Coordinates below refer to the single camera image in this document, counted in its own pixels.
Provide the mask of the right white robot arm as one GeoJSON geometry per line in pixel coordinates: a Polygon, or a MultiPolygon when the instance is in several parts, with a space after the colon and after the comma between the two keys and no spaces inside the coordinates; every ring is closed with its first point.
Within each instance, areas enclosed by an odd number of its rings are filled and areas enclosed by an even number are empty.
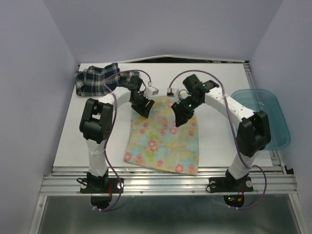
{"type": "Polygon", "coordinates": [[[249,171],[260,168],[254,160],[271,141],[268,115],[264,111],[249,109],[228,96],[217,77],[212,76],[211,80],[202,82],[195,75],[197,71],[192,72],[182,82],[188,94],[186,98],[181,96],[179,89],[167,89],[167,95],[175,98],[172,110],[176,127],[186,124],[195,109],[206,104],[228,119],[236,148],[236,156],[225,176],[211,177],[206,190],[209,193],[252,192],[249,171]]]}

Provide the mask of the navy plaid skirt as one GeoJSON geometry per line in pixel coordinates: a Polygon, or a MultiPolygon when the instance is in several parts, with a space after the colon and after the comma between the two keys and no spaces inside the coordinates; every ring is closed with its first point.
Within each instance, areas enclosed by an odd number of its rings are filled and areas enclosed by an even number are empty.
{"type": "Polygon", "coordinates": [[[80,97],[103,96],[128,83],[132,76],[139,76],[139,72],[122,72],[117,63],[103,68],[90,66],[75,72],[76,94],[80,97]]]}

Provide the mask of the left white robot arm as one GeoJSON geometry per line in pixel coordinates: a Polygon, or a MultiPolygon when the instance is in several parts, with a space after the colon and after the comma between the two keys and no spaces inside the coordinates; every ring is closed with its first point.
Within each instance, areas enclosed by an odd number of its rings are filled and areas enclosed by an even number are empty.
{"type": "Polygon", "coordinates": [[[133,76],[129,83],[116,87],[104,97],[87,99],[79,125],[89,155],[87,176],[85,179],[78,179],[83,193],[104,193],[111,188],[105,153],[117,109],[129,102],[135,112],[147,118],[154,104],[151,97],[158,94],[158,89],[151,82],[143,91],[140,89],[142,84],[140,77],[133,76]]]}

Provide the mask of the pastel tie-dye skirt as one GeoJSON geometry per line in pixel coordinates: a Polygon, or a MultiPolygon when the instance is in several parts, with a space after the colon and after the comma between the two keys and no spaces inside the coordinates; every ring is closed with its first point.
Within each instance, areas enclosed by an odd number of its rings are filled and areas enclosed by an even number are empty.
{"type": "Polygon", "coordinates": [[[130,138],[124,161],[166,172],[195,176],[199,167],[198,123],[193,116],[176,127],[171,108],[175,100],[154,98],[148,118],[132,111],[130,138]]]}

